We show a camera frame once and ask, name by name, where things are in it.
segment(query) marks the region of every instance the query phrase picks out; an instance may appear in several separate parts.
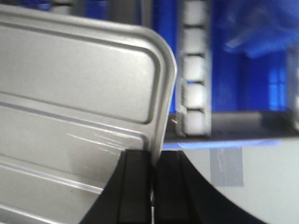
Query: blue plastic sheet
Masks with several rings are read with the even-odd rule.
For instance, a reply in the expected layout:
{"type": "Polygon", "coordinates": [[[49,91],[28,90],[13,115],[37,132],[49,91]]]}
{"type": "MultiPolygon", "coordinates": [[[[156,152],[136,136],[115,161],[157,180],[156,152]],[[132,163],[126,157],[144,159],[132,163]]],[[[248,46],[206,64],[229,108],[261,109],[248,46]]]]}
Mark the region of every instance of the blue plastic sheet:
{"type": "Polygon", "coordinates": [[[217,21],[224,49],[257,58],[287,49],[299,39],[298,0],[226,0],[217,21]]]}

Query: white block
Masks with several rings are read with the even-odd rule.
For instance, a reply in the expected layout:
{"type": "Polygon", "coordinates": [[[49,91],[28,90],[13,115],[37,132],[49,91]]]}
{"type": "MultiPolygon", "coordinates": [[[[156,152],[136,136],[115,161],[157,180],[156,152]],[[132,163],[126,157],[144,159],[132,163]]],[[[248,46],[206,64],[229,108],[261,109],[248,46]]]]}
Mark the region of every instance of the white block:
{"type": "Polygon", "coordinates": [[[183,118],[183,131],[187,135],[205,135],[205,115],[199,111],[188,111],[183,118]]]}
{"type": "Polygon", "coordinates": [[[204,81],[206,78],[206,60],[199,56],[184,57],[183,77],[188,81],[204,81]]]}
{"type": "Polygon", "coordinates": [[[206,105],[206,88],[201,84],[188,84],[184,88],[183,105],[188,109],[202,109],[206,105]]]}
{"type": "Polygon", "coordinates": [[[51,8],[51,12],[59,15],[69,15],[71,11],[70,6],[54,6],[51,8]]]}
{"type": "Polygon", "coordinates": [[[184,29],[184,52],[187,54],[203,54],[206,50],[206,33],[199,28],[184,29]]]}
{"type": "Polygon", "coordinates": [[[185,1],[184,24],[204,25],[207,18],[207,4],[205,1],[185,1]]]}

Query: silver metal panel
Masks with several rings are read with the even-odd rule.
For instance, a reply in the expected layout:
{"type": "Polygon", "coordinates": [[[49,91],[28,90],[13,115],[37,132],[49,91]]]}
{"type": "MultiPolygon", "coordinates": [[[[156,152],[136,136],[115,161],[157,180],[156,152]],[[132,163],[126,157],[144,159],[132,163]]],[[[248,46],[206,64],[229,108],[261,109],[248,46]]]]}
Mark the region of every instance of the silver metal panel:
{"type": "Polygon", "coordinates": [[[122,150],[157,160],[176,67],[156,33],[1,5],[0,49],[0,222],[78,223],[122,150]]]}

